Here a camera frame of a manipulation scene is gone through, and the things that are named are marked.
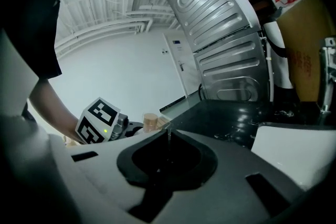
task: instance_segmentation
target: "silver metal sheet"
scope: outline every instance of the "silver metal sheet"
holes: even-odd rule
[[[195,54],[208,99],[268,100],[268,69],[257,32],[243,30]]]
[[[167,0],[193,52],[249,26],[235,0]]]

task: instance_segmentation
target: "white ceiling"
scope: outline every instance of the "white ceiling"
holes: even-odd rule
[[[55,50],[61,57],[106,36],[177,26],[166,0],[61,0]]]

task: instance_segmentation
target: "white wall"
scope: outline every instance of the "white wall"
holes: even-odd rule
[[[106,99],[142,122],[153,112],[184,96],[162,31],[102,39],[59,60],[62,75],[49,82],[76,117],[97,97]],[[36,121],[49,133],[59,134],[29,106]]]

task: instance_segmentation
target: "door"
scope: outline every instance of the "door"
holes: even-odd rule
[[[193,53],[183,32],[164,34],[185,95],[198,90],[201,83]]]

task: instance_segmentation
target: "cardboard box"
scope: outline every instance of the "cardboard box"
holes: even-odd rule
[[[289,64],[289,78],[302,102],[316,102],[320,86],[319,50],[336,28],[322,0],[301,0],[277,20]]]

